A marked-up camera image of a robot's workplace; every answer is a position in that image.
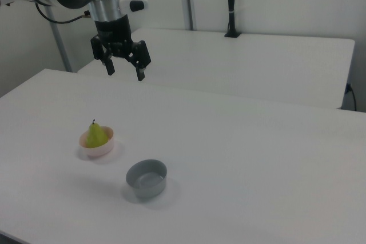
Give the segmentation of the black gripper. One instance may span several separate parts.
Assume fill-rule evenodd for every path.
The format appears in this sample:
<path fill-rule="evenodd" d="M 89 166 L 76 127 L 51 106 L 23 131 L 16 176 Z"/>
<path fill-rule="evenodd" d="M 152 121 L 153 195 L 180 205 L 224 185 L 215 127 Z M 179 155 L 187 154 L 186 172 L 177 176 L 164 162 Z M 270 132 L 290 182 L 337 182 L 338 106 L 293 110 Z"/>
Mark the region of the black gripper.
<path fill-rule="evenodd" d="M 131 27 L 127 15 L 115 21 L 95 21 L 98 35 L 93 37 L 91 48 L 94 59 L 100 60 L 108 75 L 115 73 L 112 56 L 127 58 L 135 67 L 138 81 L 145 78 L 145 69 L 151 63 L 151 57 L 145 41 L 133 42 Z"/>

